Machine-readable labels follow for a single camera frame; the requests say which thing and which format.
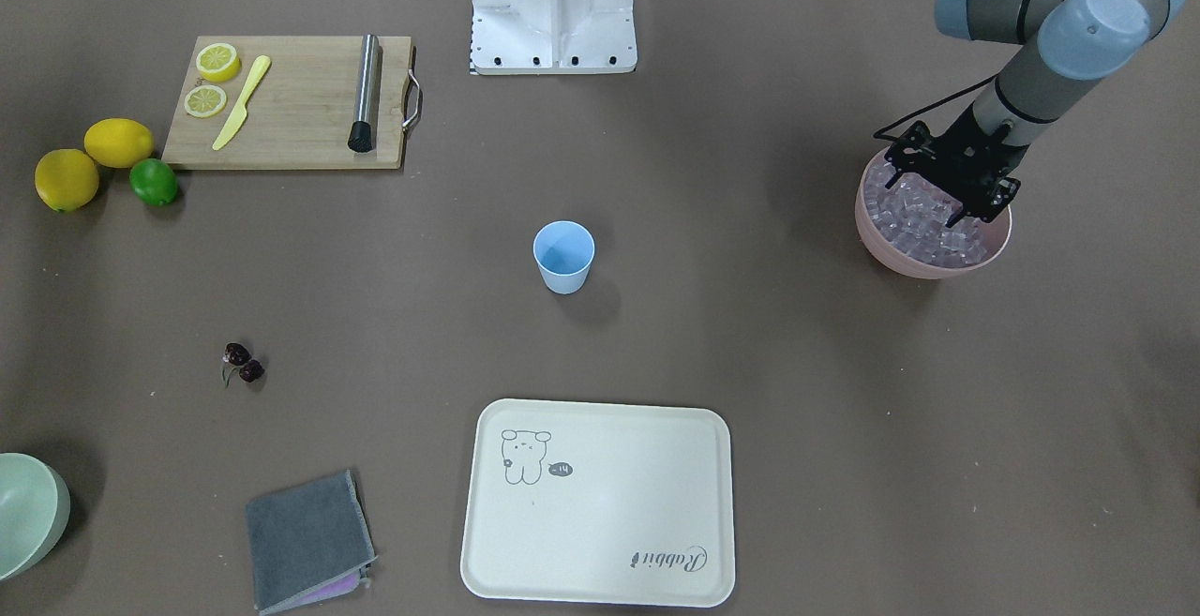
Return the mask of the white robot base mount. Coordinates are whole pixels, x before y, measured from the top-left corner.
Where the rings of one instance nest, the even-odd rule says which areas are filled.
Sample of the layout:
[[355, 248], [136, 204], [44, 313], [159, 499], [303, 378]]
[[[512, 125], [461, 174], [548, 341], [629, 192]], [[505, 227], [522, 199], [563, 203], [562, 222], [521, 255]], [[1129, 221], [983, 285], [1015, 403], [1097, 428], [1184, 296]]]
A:
[[472, 0], [474, 74], [623, 74], [637, 67], [634, 0]]

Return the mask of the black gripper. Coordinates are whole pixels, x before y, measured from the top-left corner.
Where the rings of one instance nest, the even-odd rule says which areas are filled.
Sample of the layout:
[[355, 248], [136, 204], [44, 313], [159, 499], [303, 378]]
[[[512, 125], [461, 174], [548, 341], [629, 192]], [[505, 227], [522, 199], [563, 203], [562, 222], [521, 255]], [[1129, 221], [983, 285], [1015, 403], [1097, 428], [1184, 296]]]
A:
[[1004, 124], [986, 133], [973, 110], [964, 110], [941, 136], [932, 136], [924, 121], [914, 121], [899, 137], [889, 138], [892, 146], [884, 159], [894, 172], [884, 189], [895, 189], [905, 174], [917, 174], [955, 198], [956, 210], [946, 227], [955, 227], [961, 219], [990, 223], [1010, 205], [1021, 186], [1010, 172], [1019, 167], [1028, 146], [1008, 145], [1009, 133]]

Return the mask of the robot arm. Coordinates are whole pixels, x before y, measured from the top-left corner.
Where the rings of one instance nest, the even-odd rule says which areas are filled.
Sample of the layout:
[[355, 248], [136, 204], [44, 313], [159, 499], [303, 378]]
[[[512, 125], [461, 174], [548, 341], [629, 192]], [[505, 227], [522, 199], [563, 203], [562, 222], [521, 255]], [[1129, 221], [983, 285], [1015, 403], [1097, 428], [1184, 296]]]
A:
[[935, 0], [938, 32], [1016, 44], [941, 134], [913, 122], [892, 138], [894, 177], [917, 174], [942, 190], [960, 219], [989, 223], [1020, 189], [1013, 177], [1028, 146], [1160, 35], [1186, 0]]

